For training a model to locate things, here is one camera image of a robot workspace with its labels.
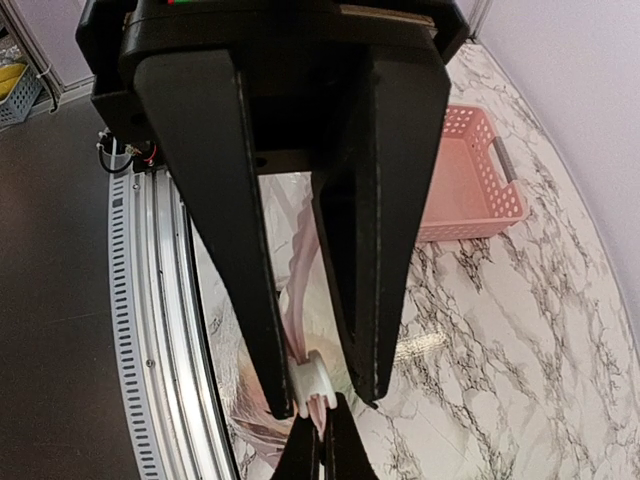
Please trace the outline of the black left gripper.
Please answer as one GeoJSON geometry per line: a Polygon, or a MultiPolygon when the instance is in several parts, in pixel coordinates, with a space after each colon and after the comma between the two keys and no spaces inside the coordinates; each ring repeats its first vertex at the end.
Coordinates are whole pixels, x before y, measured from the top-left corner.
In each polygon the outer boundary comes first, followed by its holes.
{"type": "Polygon", "coordinates": [[[256,149],[277,152],[318,144],[368,47],[448,62],[469,33],[453,1],[89,1],[75,39],[120,141],[153,137],[133,87],[143,60],[223,50],[245,83],[256,149]]]}

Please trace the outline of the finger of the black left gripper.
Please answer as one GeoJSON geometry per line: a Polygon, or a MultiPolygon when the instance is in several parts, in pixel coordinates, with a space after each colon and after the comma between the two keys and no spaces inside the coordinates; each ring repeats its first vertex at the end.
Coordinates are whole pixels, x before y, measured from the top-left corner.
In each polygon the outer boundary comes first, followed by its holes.
{"type": "Polygon", "coordinates": [[[347,77],[312,175],[336,326],[351,382],[367,404],[389,389],[450,89],[434,50],[366,48],[347,77]]]}
{"type": "Polygon", "coordinates": [[[223,280],[271,414],[294,412],[252,131],[225,50],[156,55],[134,90],[191,220],[223,280]]]}

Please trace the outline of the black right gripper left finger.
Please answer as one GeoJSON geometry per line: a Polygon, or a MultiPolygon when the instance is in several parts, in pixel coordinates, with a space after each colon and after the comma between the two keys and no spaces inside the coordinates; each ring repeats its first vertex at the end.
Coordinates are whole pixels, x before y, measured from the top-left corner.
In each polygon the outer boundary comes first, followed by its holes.
{"type": "Polygon", "coordinates": [[[311,419],[297,415],[272,480],[318,480],[320,441],[311,419]]]}

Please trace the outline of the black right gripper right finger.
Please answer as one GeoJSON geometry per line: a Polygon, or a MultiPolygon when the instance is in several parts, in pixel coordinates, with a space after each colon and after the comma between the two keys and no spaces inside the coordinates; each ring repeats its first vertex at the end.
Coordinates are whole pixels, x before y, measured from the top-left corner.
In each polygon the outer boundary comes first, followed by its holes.
{"type": "Polygon", "coordinates": [[[375,480],[375,472],[358,433],[346,398],[336,394],[337,407],[329,409],[324,433],[324,478],[375,480]]]}

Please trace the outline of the pink perforated plastic basket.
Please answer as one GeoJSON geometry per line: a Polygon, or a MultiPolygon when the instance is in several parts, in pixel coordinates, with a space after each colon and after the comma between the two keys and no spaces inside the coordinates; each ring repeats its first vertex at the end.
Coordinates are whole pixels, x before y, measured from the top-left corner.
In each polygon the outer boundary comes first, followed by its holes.
{"type": "Polygon", "coordinates": [[[479,106],[449,105],[417,242],[490,238],[528,215],[488,113],[479,106]]]}

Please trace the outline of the clear pink zip top bag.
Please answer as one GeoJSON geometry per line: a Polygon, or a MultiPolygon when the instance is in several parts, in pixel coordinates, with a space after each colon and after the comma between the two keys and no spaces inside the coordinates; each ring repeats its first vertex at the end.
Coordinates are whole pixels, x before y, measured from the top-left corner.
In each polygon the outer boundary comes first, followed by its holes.
{"type": "MultiPolygon", "coordinates": [[[[319,352],[335,390],[357,401],[346,369],[320,250],[298,255],[297,236],[311,225],[307,173],[262,176],[269,255],[277,299],[295,355],[319,352]]],[[[262,393],[226,288],[200,238],[194,238],[200,297],[225,421],[243,479],[268,479],[285,447],[292,422],[276,420],[262,393]]]]}

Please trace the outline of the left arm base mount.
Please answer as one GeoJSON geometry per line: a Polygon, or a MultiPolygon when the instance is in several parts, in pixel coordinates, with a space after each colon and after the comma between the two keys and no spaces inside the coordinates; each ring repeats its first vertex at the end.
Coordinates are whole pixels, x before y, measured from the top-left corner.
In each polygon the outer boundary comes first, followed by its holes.
{"type": "Polygon", "coordinates": [[[108,128],[98,132],[96,151],[100,166],[111,175],[123,174],[129,170],[134,173],[150,171],[164,162],[153,141],[125,143],[108,128]]]}

